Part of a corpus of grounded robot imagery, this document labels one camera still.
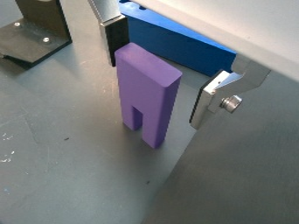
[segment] blue plastic piece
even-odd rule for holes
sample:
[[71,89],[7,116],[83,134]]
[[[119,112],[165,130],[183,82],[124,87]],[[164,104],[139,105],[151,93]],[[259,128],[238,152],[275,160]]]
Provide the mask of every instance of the blue plastic piece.
[[236,53],[197,32],[127,0],[119,2],[128,17],[129,40],[148,52],[212,76],[231,72]]

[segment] gray table surface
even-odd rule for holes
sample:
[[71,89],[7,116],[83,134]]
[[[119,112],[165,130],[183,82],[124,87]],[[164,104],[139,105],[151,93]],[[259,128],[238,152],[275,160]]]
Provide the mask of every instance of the gray table surface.
[[271,73],[195,134],[144,224],[299,223],[299,83]]
[[[61,1],[73,44],[24,71],[0,60],[0,223],[140,223],[192,139],[192,104],[206,76],[183,70],[163,146],[121,123],[88,1]],[[0,2],[0,26],[20,18]]]

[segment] metal clamp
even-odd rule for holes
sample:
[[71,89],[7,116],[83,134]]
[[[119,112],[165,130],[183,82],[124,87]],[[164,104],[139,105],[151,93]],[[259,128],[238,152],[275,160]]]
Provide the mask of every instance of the metal clamp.
[[88,0],[88,3],[99,21],[100,36],[105,41],[108,63],[115,67],[115,51],[129,43],[127,17],[120,14],[116,0]]
[[60,0],[15,0],[23,18],[0,28],[0,58],[33,67],[71,43]]
[[238,94],[258,88],[271,72],[267,67],[239,54],[231,70],[234,73],[219,71],[200,88],[189,120],[196,130],[220,109],[234,113],[242,103]]

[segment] purple foam block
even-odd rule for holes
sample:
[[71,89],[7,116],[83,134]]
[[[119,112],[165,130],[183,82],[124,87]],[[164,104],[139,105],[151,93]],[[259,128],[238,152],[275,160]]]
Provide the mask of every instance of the purple foam block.
[[143,139],[157,148],[164,141],[181,72],[129,43],[116,51],[116,75],[123,121],[143,126]]

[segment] black bracket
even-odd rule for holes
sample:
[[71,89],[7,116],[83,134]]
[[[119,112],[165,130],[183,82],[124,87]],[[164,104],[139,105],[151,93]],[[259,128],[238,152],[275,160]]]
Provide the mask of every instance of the black bracket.
[[33,67],[71,44],[71,33],[60,0],[15,1],[23,18],[0,28],[0,58]]

